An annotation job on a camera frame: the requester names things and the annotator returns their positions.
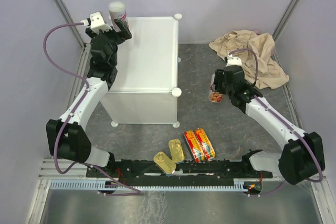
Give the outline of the red white tall can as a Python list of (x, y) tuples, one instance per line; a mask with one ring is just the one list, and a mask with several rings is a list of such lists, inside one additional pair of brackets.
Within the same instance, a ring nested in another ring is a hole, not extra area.
[(126, 11), (125, 3), (121, 1), (114, 1), (109, 4), (109, 14), (113, 28), (116, 31), (120, 31), (120, 28), (115, 23), (115, 19), (121, 20), (127, 27), (128, 25), (128, 16)]

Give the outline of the orange label white-lid can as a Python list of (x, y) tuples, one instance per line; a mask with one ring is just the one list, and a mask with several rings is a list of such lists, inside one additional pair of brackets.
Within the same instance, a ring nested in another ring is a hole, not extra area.
[(208, 99), (213, 103), (220, 103), (223, 100), (223, 95), (221, 93), (215, 91), (214, 79), (215, 79), (215, 75), (212, 74)]

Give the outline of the white plastic cube cabinet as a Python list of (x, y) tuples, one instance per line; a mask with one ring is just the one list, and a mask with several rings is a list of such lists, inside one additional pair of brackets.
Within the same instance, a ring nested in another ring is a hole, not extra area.
[(172, 17), (130, 17), (132, 38), (118, 46), (118, 74), (101, 104), (120, 124), (164, 124), (175, 128), (178, 87), (179, 21)]

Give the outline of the red green tin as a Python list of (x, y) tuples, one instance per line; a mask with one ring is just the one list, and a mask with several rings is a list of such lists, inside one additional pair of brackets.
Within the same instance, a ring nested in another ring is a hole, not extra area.
[(211, 161), (216, 157), (214, 148), (206, 135), (205, 131), (203, 128), (198, 128), (197, 130), (194, 131), (195, 135), (197, 137), (197, 140), (203, 150), (203, 153), (205, 155), (205, 158), (207, 161)]

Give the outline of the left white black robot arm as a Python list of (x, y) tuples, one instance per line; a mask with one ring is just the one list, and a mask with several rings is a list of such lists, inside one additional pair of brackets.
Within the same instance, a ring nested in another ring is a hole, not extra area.
[(47, 122), (46, 132), (49, 151), (55, 163), (63, 158), (74, 163), (97, 166), (103, 176), (110, 177), (116, 171), (114, 155), (92, 146), (85, 129), (97, 104), (116, 79), (118, 45), (131, 39), (132, 34), (126, 22), (120, 19), (114, 20), (119, 31), (112, 27), (106, 31), (95, 28), (95, 21), (89, 18), (80, 22), (87, 26), (86, 33), (91, 37), (90, 68), (86, 77), (76, 73), (73, 76), (81, 78), (85, 85), (59, 119)]

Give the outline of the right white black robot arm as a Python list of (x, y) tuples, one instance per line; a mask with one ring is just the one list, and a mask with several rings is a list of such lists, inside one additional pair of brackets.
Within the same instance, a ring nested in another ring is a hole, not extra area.
[(316, 132), (307, 133), (277, 112), (244, 77), (241, 66), (214, 73), (215, 91), (228, 96), (233, 106), (261, 125), (277, 142), (281, 153), (257, 151), (242, 162), (241, 172), (254, 177), (259, 171), (279, 174), (291, 185), (303, 180), (321, 182), (325, 169), (323, 143)]

